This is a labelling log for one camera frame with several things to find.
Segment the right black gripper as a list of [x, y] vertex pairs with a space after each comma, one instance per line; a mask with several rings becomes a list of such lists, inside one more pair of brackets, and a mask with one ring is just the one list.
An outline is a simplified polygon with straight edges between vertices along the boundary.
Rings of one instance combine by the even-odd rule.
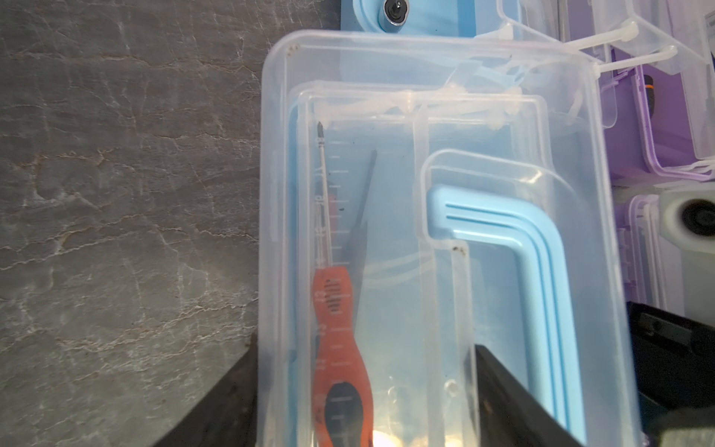
[[627, 301], [646, 446], [714, 443], [714, 186], [657, 193], [660, 231], [681, 250], [685, 315]]

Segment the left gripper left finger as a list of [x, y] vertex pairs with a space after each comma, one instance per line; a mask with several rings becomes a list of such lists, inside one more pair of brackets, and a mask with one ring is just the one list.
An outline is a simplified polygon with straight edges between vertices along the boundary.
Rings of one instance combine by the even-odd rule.
[[210, 392], [155, 443], [160, 446], [254, 446], [258, 421], [258, 341]]

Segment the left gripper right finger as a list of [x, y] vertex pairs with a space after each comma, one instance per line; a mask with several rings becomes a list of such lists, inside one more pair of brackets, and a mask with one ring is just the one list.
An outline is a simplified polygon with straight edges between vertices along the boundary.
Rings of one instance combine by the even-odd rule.
[[486, 348], [475, 346], [481, 446], [578, 446]]

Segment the blue toolbox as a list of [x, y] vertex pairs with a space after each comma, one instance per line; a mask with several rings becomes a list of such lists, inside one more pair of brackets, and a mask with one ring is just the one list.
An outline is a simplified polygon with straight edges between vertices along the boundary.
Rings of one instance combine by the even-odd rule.
[[427, 61], [405, 44], [415, 37], [475, 38], [480, 44], [551, 39], [556, 5], [551, 1], [409, 1], [404, 26], [387, 33], [378, 22], [384, 1], [344, 1], [341, 28], [381, 35], [384, 48], [341, 57], [344, 78], [315, 106], [329, 130], [351, 129], [403, 138], [409, 126], [447, 137], [486, 142], [529, 135], [536, 122], [534, 97], [524, 97], [540, 75], [519, 64], [493, 70], [484, 60]]
[[[319, 446], [315, 271], [322, 173], [315, 106], [341, 57], [382, 36], [308, 30], [279, 40], [262, 79], [261, 446]], [[371, 155], [355, 337], [374, 399], [372, 446], [481, 446], [475, 346], [486, 346], [583, 446], [642, 440], [605, 157], [598, 65], [566, 44], [415, 37], [427, 61], [484, 60], [540, 75], [525, 137], [403, 138], [324, 125], [342, 206], [333, 260], [355, 222]]]

